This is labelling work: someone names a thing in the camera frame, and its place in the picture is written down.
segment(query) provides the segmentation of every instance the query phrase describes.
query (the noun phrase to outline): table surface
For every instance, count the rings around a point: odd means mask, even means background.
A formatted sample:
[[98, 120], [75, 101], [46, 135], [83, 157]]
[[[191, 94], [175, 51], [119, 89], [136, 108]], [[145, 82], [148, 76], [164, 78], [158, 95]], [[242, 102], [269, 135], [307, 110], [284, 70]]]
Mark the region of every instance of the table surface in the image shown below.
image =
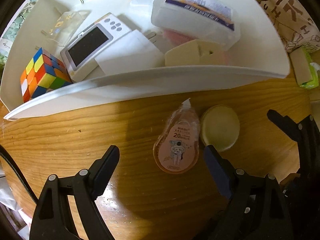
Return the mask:
[[[292, 73], [283, 80], [230, 90], [135, 99], [16, 122], [3, 120], [0, 144], [37, 196], [50, 174], [73, 176], [89, 168], [110, 145], [117, 145], [120, 162], [96, 201], [115, 239], [191, 239], [226, 207], [227, 200], [219, 195], [202, 154], [191, 170], [180, 175], [163, 172], [153, 159], [152, 147], [166, 119], [187, 98], [199, 116], [220, 104], [236, 111], [239, 139], [221, 153], [235, 168], [261, 177], [273, 173], [278, 181], [297, 171], [296, 143], [266, 115], [274, 109], [298, 122], [311, 113], [308, 93], [297, 87]], [[0, 115], [6, 113], [2, 106]], [[2, 163], [15, 198], [32, 216], [35, 204], [11, 168]], [[79, 235], [87, 239], [74, 199], [69, 199]]]

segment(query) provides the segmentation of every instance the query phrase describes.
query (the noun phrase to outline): astronaut illustration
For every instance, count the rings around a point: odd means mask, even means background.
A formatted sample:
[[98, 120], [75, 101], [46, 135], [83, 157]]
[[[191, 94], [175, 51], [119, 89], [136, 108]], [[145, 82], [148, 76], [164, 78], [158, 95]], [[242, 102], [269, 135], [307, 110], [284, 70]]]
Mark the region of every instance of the astronaut illustration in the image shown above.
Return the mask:
[[183, 154], [185, 151], [184, 143], [182, 143], [180, 140], [171, 140], [171, 158], [173, 158], [173, 165], [179, 166], [180, 161], [183, 158]]

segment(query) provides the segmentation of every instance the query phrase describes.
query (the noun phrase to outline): round lid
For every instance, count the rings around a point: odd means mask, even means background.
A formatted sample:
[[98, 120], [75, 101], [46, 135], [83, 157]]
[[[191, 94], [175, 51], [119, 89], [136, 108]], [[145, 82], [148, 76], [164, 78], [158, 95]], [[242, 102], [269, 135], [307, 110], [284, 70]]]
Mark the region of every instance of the round lid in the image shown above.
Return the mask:
[[213, 145], [218, 152], [230, 149], [239, 137], [240, 122], [228, 106], [209, 108], [200, 120], [200, 138], [205, 146]]

